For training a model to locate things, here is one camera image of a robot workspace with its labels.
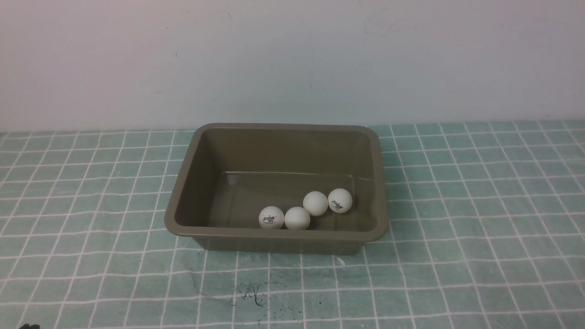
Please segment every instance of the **plastic tray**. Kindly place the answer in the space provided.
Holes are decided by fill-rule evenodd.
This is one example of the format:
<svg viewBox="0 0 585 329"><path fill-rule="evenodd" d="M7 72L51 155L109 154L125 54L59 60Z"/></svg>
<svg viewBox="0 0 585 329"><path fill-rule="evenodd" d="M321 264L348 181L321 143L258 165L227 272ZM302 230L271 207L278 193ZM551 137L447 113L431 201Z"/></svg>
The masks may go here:
<svg viewBox="0 0 585 329"><path fill-rule="evenodd" d="M302 206L310 191L351 192L345 214L306 231L261 229L268 205ZM346 255L388 229L380 141L362 126L209 124L194 133L164 216L204 249Z"/></svg>

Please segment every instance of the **ball logo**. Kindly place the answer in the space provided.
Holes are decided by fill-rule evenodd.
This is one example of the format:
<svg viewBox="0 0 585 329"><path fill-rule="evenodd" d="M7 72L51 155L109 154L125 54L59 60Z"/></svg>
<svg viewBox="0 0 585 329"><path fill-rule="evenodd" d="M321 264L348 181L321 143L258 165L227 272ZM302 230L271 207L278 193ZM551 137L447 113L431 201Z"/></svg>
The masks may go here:
<svg viewBox="0 0 585 329"><path fill-rule="evenodd" d="M274 223L275 218L276 218L275 216L266 216L266 217L262 218L262 221L265 223L268 223L268 224L272 224L272 223Z"/></svg>
<svg viewBox="0 0 585 329"><path fill-rule="evenodd" d="M333 204L335 209L337 209L337 210L343 209L343 207L339 204L339 202L337 202L335 200L331 200L331 203Z"/></svg>

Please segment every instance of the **table tennis ball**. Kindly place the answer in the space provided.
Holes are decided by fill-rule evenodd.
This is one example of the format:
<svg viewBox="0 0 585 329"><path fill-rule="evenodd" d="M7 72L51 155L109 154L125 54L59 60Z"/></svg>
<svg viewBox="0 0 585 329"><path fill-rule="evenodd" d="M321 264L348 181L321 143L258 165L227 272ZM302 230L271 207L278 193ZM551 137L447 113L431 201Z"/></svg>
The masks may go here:
<svg viewBox="0 0 585 329"><path fill-rule="evenodd" d="M307 209L311 216L321 216L327 211L327 197L319 192L309 192L304 199L302 199L302 207Z"/></svg>
<svg viewBox="0 0 585 329"><path fill-rule="evenodd" d="M280 229L284 224L283 211L275 206L268 206L260 212L258 222L265 229Z"/></svg>
<svg viewBox="0 0 585 329"><path fill-rule="evenodd" d="M311 223L311 216L307 209L303 207L293 207L284 215L284 225L288 229L299 230L307 229Z"/></svg>
<svg viewBox="0 0 585 329"><path fill-rule="evenodd" d="M343 214L352 207L352 195L346 189L334 189L329 193L329 208L333 212Z"/></svg>

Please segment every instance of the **white wall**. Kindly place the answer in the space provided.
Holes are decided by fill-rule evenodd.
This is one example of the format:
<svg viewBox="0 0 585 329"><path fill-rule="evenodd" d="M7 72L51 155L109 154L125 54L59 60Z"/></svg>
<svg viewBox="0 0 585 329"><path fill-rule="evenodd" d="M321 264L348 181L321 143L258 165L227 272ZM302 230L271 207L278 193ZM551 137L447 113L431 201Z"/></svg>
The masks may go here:
<svg viewBox="0 0 585 329"><path fill-rule="evenodd" d="M583 0L0 1L0 131L575 116Z"/></svg>

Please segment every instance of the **green checkered tablecloth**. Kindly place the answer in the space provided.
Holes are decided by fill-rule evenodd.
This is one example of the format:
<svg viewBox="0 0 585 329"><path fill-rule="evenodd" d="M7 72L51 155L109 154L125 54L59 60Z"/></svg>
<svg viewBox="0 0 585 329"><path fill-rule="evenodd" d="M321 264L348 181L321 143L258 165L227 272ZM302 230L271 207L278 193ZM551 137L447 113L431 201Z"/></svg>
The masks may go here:
<svg viewBox="0 0 585 329"><path fill-rule="evenodd" d="M584 328L585 121L372 127L353 256L206 252L163 214L193 131L0 135L0 327Z"/></svg>

